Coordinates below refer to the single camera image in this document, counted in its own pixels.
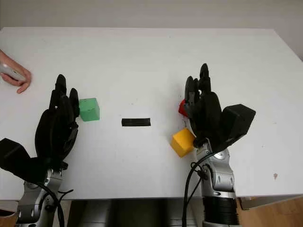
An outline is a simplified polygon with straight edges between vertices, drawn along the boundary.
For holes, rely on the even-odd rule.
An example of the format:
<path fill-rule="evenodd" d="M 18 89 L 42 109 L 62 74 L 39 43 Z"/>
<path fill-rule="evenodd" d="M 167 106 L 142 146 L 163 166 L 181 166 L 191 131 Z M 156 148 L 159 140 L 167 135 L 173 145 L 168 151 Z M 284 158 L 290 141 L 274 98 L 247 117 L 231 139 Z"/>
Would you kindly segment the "person's bare hand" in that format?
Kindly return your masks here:
<path fill-rule="evenodd" d="M 11 76 L 1 72 L 0 76 L 2 79 L 13 86 L 17 86 L 18 94 L 24 92 L 31 84 L 31 72 L 6 55 L 2 50 L 0 51 L 0 61 L 20 73 L 25 78 L 24 81 L 15 80 Z"/>

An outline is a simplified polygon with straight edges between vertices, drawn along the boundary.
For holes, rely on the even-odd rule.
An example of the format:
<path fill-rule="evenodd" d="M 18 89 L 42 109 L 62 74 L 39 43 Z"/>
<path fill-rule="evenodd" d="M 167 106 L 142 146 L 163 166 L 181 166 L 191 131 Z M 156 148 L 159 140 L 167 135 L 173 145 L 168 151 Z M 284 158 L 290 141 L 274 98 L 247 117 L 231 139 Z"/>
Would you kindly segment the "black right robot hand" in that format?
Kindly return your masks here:
<path fill-rule="evenodd" d="M 211 90 L 206 63 L 201 66 L 198 79 L 189 76 L 186 80 L 184 108 L 196 137 L 194 147 L 200 148 L 209 142 L 212 152 L 225 150 L 223 130 L 220 127 L 222 109 L 217 94 Z"/>

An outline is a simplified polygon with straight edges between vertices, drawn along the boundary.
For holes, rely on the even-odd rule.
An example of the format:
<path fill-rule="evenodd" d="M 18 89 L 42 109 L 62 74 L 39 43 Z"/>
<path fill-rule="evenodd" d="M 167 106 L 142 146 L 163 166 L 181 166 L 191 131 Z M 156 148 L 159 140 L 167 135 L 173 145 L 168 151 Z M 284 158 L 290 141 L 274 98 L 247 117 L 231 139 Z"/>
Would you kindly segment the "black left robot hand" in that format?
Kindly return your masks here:
<path fill-rule="evenodd" d="M 76 141 L 79 127 L 76 118 L 79 115 L 78 92 L 72 88 L 67 95 L 66 78 L 60 74 L 49 107 L 43 112 L 35 134 L 37 158 L 49 168 L 68 168 L 64 159 Z"/>

